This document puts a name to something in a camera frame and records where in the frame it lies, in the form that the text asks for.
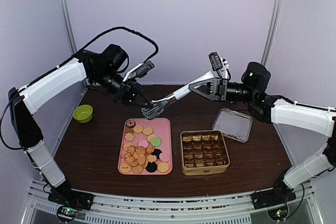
pink tray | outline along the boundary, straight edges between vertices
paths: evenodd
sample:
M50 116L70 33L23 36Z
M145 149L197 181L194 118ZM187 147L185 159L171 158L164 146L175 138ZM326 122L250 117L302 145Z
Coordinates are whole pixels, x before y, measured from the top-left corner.
M153 134L157 135L158 138L161 139L161 145L159 147L154 147L155 149L160 149L162 152L166 153L169 156L169 161L167 162L169 164L169 170L166 173L159 172L156 170L153 173L148 172L146 169L142 171L140 174L135 174L132 172L132 170L128 173L122 173L119 170L119 167L122 163L125 163L125 159L121 157L122 154L126 153L124 151L123 146L125 143L129 143L128 141L125 140L125 129L126 129L126 123L129 120L134 120L136 125L141 125L144 128L152 128L153 129ZM124 134L122 136L122 142L121 142L121 148L120 148L120 154L119 154L119 162L118 162L118 171L121 174L124 175L166 175L170 173L173 169L173 156L172 156L172 139L171 139L171 130L170 130L170 121L166 118L156 118L154 120L147 120L147 119L128 119L125 122L124 125ZM138 146L138 142L141 140L146 140L147 141L147 136L143 134L134 134L135 138L131 142L134 144L136 147ZM159 159L157 159L156 164L158 165L161 163Z

green bowl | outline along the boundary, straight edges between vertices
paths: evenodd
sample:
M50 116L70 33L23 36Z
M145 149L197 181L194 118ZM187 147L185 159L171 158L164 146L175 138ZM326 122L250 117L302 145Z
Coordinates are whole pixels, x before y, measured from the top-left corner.
M87 123L92 119L93 108L90 105L82 105L75 109L73 118L79 123Z

transparent lid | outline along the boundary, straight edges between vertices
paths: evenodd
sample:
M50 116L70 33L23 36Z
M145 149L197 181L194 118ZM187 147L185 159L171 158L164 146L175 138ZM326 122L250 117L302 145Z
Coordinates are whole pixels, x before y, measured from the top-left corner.
M253 118L243 113L222 108L212 126L226 137L246 143L252 127Z

wooden tabletop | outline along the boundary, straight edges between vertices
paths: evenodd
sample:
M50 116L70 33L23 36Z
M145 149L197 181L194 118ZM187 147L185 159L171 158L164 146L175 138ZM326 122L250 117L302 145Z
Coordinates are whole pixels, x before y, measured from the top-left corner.
M152 99L160 99L179 86L145 86ZM230 166L225 173L185 176L181 170L180 133L209 130L220 108L244 109L243 104L210 102L189 94L161 115L171 122L173 170L164 176L122 175L117 165L123 126L129 118L142 118L139 108L114 103L101 87L89 90L82 104L93 107L86 124L72 120L55 160L74 189L127 196L188 197L242 193L269 188L290 161L274 127L253 121L247 143L226 139Z

pink cookie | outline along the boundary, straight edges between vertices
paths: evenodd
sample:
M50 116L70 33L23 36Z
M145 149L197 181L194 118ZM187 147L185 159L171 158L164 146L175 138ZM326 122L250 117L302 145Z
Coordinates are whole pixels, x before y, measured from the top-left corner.
M142 147L144 147L144 148L147 148L148 145L149 145L149 143L148 143L147 140L141 140L141 141L139 141L139 143L138 143L138 146L142 146Z
M162 162L168 162L169 161L169 156L168 154L165 154L164 152L162 152L160 155L159 155L159 158Z

